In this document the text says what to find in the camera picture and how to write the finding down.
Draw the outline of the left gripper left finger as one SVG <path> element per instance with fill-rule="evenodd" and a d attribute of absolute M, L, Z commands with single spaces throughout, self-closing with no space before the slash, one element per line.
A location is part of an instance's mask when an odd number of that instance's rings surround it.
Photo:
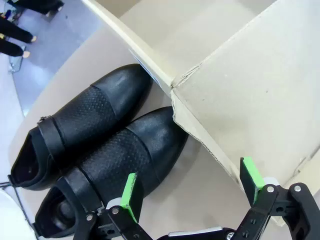
<path fill-rule="evenodd" d="M 129 174 L 121 197 L 111 200 L 101 213 L 86 213 L 79 220 L 74 240 L 153 240 L 139 225 L 143 199 L 140 177 Z"/>

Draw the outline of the black leather buckle shoe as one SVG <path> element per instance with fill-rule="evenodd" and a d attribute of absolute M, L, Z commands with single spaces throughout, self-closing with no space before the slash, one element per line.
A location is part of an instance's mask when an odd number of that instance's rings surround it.
<path fill-rule="evenodd" d="M 126 125 L 152 85 L 137 63 L 121 66 L 93 82 L 56 113 L 42 117 L 26 135 L 11 168 L 15 187 L 48 188 L 81 153 Z"/>
<path fill-rule="evenodd" d="M 169 174 L 187 138 L 170 106 L 135 119 L 87 151 L 56 181 L 36 213 L 36 233 L 47 239 L 74 234 L 81 217 L 99 213 L 121 197 L 131 173 L 137 173 L 149 195 Z"/>

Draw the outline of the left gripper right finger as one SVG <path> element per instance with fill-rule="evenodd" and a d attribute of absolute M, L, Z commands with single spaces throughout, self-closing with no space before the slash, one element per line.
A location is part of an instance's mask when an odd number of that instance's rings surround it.
<path fill-rule="evenodd" d="M 292 240 L 320 240 L 320 209 L 306 184 L 266 184 L 250 157 L 240 159 L 239 177 L 250 209 L 231 240 L 260 240 L 271 217 L 283 218 Z"/>

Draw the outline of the bystander in cream jacket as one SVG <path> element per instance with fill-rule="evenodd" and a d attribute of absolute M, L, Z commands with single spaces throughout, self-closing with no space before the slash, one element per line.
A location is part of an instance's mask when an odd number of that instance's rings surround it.
<path fill-rule="evenodd" d="M 23 30 L 14 23 L 0 16 L 0 34 L 5 35 L 21 42 L 30 44 L 37 40 L 35 35 L 32 35 L 29 31 Z M 30 52 L 23 50 L 19 45 L 9 42 L 0 38 L 0 53 L 11 57 L 23 57 L 28 58 Z"/>

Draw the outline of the brown cardboard shoe box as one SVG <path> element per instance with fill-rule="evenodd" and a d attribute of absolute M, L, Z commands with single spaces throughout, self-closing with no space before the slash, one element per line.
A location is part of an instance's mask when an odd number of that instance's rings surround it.
<path fill-rule="evenodd" d="M 320 0 L 82 0 L 230 177 L 320 192 Z"/>

